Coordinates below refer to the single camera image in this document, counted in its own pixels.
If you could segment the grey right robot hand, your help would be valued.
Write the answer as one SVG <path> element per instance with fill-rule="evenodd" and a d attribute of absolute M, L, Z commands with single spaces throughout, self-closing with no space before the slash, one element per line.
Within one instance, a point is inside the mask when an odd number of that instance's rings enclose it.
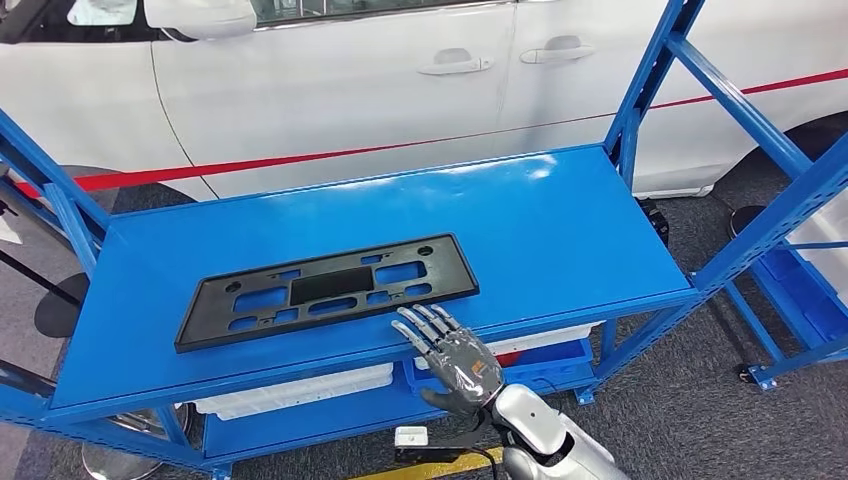
<path fill-rule="evenodd" d="M 504 387 L 500 363 L 491 350 L 446 309 L 437 304 L 399 307 L 391 322 L 424 358 L 445 390 L 422 387 L 429 405 L 455 414 L 474 414 Z"/>

